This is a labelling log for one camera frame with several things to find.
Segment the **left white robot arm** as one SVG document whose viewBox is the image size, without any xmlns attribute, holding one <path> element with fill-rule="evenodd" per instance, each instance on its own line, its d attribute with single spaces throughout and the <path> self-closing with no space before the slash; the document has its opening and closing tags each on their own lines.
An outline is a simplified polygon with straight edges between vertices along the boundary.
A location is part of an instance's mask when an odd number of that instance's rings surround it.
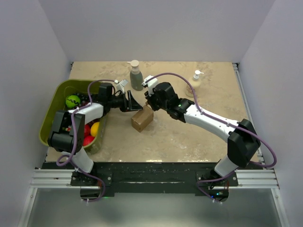
<svg viewBox="0 0 303 227">
<path fill-rule="evenodd" d="M 94 162 L 89 158 L 83 146 L 85 124 L 97 118 L 103 118 L 113 108 L 118 108 L 121 112 L 143 109 L 133 98 L 130 90 L 124 91 L 126 80 L 114 81 L 117 90 L 111 82 L 112 80 L 109 79 L 101 80 L 95 101 L 90 94 L 90 87 L 93 85 L 90 83 L 88 104 L 70 111 L 58 110 L 54 114 L 47 139 L 48 146 L 62 153 L 56 164 L 58 166 L 74 164 L 77 169 L 83 171 L 81 179 L 86 185 L 94 185 L 98 181 L 98 174 L 92 170 Z"/>
</svg>

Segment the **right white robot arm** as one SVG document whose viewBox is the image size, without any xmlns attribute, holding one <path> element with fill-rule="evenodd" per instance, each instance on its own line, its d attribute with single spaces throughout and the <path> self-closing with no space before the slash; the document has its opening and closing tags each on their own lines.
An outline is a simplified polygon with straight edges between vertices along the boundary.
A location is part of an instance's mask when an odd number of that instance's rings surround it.
<svg viewBox="0 0 303 227">
<path fill-rule="evenodd" d="M 246 167 L 260 147 L 260 140 L 247 133 L 256 133 L 249 120 L 238 122 L 206 110 L 201 113 L 202 109 L 198 109 L 193 101 L 179 98 L 168 82 L 159 83 L 153 79 L 143 82 L 142 86 L 148 88 L 144 95 L 152 110 L 162 109 L 171 118 L 203 128 L 227 143 L 227 155 L 216 164 L 211 173 L 213 184 L 223 185 L 231 171 Z"/>
</svg>

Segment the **brown cardboard express box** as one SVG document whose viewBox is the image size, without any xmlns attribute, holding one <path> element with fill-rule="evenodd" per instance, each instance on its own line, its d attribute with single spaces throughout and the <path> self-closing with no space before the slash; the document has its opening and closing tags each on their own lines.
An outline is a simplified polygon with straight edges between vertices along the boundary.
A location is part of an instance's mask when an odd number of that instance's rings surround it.
<svg viewBox="0 0 303 227">
<path fill-rule="evenodd" d="M 153 110 L 144 105 L 143 109 L 135 113 L 131 118 L 131 124 L 138 132 L 142 132 L 153 121 Z"/>
</svg>

